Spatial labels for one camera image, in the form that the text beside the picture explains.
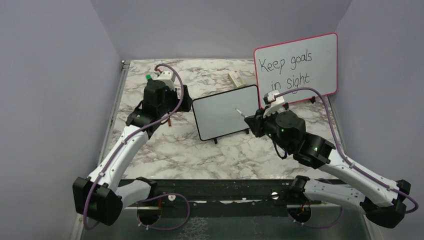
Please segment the pink framed whiteboard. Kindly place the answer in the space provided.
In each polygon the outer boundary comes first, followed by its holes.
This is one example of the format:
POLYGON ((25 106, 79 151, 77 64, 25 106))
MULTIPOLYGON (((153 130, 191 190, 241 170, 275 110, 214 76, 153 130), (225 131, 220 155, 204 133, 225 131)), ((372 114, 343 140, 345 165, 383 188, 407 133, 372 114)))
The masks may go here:
POLYGON ((262 46, 254 50, 253 60, 259 105, 264 107, 264 95, 278 90, 287 103, 322 96, 338 89, 338 35, 333 33, 262 46))

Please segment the black framed whiteboard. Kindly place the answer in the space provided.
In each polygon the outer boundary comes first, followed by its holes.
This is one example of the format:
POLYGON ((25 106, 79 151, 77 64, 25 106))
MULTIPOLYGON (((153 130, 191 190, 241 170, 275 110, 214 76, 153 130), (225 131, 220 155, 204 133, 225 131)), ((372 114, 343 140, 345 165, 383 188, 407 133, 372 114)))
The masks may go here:
POLYGON ((199 139, 203 142, 238 132, 250 133, 244 118, 235 110, 239 109, 247 117, 260 108, 257 85, 248 85, 193 100, 192 110, 199 139))

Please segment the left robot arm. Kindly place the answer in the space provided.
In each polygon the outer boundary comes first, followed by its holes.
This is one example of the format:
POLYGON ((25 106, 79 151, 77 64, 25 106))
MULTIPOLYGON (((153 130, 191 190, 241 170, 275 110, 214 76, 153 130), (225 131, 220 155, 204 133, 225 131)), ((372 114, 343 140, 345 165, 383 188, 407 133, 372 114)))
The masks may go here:
POLYGON ((163 122, 173 113, 189 112, 192 102, 185 84, 181 85, 181 96, 178 96, 172 82, 147 81, 143 99, 128 115, 126 126, 111 151, 87 177, 77 177, 72 184, 75 210, 82 215, 86 230, 100 223, 111 226, 125 207, 137 201, 147 206, 155 203, 154 181, 141 178, 129 186, 119 186, 120 180, 136 153, 163 122))

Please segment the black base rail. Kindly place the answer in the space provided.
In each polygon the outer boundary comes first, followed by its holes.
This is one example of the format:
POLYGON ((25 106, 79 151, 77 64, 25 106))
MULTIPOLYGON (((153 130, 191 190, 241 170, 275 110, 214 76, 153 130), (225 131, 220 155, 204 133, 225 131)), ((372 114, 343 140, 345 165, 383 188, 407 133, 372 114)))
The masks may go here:
POLYGON ((308 221, 320 201, 306 200, 291 191, 291 179, 156 179, 148 199, 134 200, 142 216, 191 217, 293 217, 308 221))

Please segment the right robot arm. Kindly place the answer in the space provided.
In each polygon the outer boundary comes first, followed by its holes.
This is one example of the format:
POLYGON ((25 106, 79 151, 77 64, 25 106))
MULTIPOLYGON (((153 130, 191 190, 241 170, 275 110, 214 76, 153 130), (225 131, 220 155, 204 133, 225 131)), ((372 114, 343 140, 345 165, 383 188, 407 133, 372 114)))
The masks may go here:
POLYGON ((352 208, 376 225, 392 229, 405 217, 404 204, 411 185, 406 180, 390 180, 343 157, 334 144, 308 133, 306 122, 291 110, 263 117, 259 109, 244 122, 256 137, 266 136, 291 155, 298 163, 337 177, 346 187, 320 182, 306 176, 296 176, 289 199, 296 203, 324 201, 352 208))

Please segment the aluminium side rail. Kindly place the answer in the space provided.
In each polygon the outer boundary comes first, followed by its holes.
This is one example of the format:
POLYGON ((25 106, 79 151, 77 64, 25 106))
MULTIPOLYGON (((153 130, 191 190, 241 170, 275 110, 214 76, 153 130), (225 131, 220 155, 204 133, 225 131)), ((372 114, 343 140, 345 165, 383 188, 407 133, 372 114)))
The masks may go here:
POLYGON ((106 126, 105 136, 104 136, 102 146, 99 152, 99 158, 98 158, 96 167, 98 167, 102 163, 103 159, 106 157, 106 155, 109 152, 109 145, 113 136, 114 126, 117 120, 117 114, 120 108, 122 95, 124 93, 127 76, 128 76, 128 72, 131 65, 131 60, 123 60, 121 63, 122 63, 122 69, 118 79, 118 86, 115 93, 114 102, 112 103, 111 112, 110 112, 107 126, 106 126))

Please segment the white red marker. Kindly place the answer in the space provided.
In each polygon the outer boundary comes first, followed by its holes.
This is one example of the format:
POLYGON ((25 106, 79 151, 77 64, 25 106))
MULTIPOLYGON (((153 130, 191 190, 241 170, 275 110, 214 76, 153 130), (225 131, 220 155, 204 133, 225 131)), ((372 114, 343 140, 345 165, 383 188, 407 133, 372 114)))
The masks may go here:
POLYGON ((246 118, 247 116, 239 109, 235 109, 243 118, 246 118))

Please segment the white whiteboard eraser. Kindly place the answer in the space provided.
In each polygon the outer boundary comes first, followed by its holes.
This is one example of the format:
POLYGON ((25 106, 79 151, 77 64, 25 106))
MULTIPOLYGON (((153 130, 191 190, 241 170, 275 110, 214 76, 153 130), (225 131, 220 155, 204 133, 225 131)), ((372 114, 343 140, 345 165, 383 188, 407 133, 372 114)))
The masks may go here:
POLYGON ((229 81, 233 84, 235 88, 245 87, 247 84, 243 80, 239 71, 234 70, 227 74, 229 81))

